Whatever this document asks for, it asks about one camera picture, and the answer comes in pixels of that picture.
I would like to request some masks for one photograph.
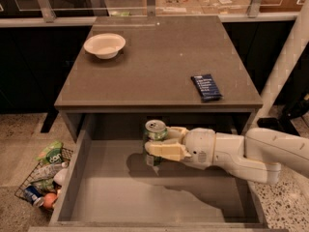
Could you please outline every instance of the snack bag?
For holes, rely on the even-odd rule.
[[[64,144],[58,140],[54,141],[40,152],[40,154],[36,157],[36,160],[42,164],[61,163],[63,161],[63,145]]]

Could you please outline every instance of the open drawer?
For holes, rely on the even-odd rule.
[[[253,185],[219,168],[198,170],[168,160],[155,172],[144,162],[142,139],[135,136],[138,134],[135,131],[141,129],[135,129],[124,118],[116,123],[104,116],[85,117],[50,229],[242,231],[252,228],[243,231],[258,231],[266,228]],[[107,128],[111,131],[118,128],[119,136],[108,136]],[[131,139],[122,136],[127,135],[128,128],[133,131]]]

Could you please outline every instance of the terrazzo floor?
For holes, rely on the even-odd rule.
[[[45,114],[0,115],[0,231],[27,231],[47,226],[50,213],[31,207],[14,192],[34,169],[38,153],[58,139],[68,149],[75,143],[61,116],[49,133],[40,133]],[[301,136],[309,138],[309,113],[293,120]],[[255,184],[270,228],[309,231],[309,179],[283,167],[274,186]]]

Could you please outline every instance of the white robotic arm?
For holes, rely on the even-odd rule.
[[[168,128],[163,142],[148,142],[149,154],[206,169],[215,165],[247,181],[275,184],[281,163],[309,176],[309,139],[275,130],[253,129],[246,136],[213,130]]]

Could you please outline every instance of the bowl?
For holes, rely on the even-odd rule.
[[[110,59],[117,55],[126,44],[126,40],[117,34],[95,35],[84,43],[84,48],[89,53],[100,59]]]

